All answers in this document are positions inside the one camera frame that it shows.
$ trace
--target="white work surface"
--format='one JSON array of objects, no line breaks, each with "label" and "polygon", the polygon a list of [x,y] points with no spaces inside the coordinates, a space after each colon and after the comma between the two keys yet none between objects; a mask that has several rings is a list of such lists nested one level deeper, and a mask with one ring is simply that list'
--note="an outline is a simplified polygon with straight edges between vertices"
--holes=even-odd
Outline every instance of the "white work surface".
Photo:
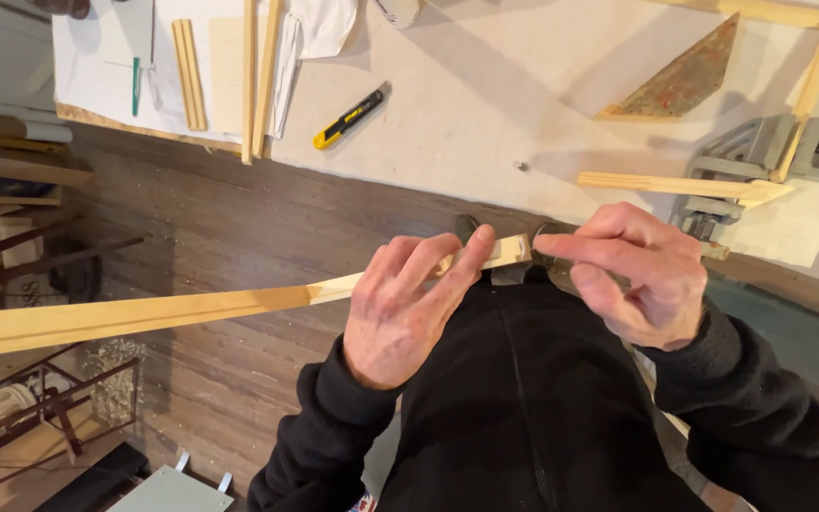
[{"label": "white work surface", "polygon": [[[207,18],[239,16],[241,2],[155,3],[159,83],[177,88],[168,24],[192,18],[210,113],[209,52],[201,46]],[[640,0],[433,0],[423,3],[413,27],[400,31],[372,2],[359,4],[340,55],[302,60],[283,138],[271,145],[273,159],[573,223],[615,201],[667,219],[673,195],[581,189],[576,175],[683,176],[704,142],[749,119],[790,111],[819,40],[813,30],[743,20],[724,87],[682,122],[597,123],[593,114],[626,98],[725,17]],[[85,35],[63,31],[61,45],[54,29],[59,101],[143,128],[238,140],[188,132],[181,106],[176,120],[166,107],[157,113],[147,87],[141,115],[131,118],[123,106],[130,102],[127,73],[82,55],[66,39]],[[74,59],[70,86],[63,83],[68,59]],[[111,89],[103,85],[108,71],[118,73]],[[314,134],[385,79],[392,86],[385,105],[333,148],[313,148]],[[92,106],[93,96],[99,99]],[[517,169],[521,162],[528,171]]]}]

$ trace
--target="zipper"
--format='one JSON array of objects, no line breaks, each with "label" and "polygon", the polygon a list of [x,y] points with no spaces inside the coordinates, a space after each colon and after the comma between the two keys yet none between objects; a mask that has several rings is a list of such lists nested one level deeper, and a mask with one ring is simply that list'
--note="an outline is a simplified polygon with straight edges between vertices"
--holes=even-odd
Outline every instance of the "zipper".
[{"label": "zipper", "polygon": [[529,407],[526,404],[526,395],[523,393],[523,380],[520,378],[520,367],[517,361],[517,349],[514,347],[513,338],[510,336],[510,326],[501,312],[501,304],[498,302],[496,293],[492,292],[491,296],[495,300],[495,308],[498,310],[498,317],[501,320],[501,325],[504,326],[504,336],[508,339],[510,346],[510,354],[514,361],[514,374],[517,377],[517,399],[520,403],[520,408],[523,411],[523,422],[526,424],[527,441],[529,444],[529,452],[532,455],[533,470],[536,473],[536,486],[539,488],[539,494],[542,496],[542,505],[545,506],[547,512],[553,512],[552,498],[549,496],[549,485],[545,477],[545,469],[542,466],[542,460],[539,457],[539,451],[536,449],[536,436],[533,431],[532,421],[529,419]]}]

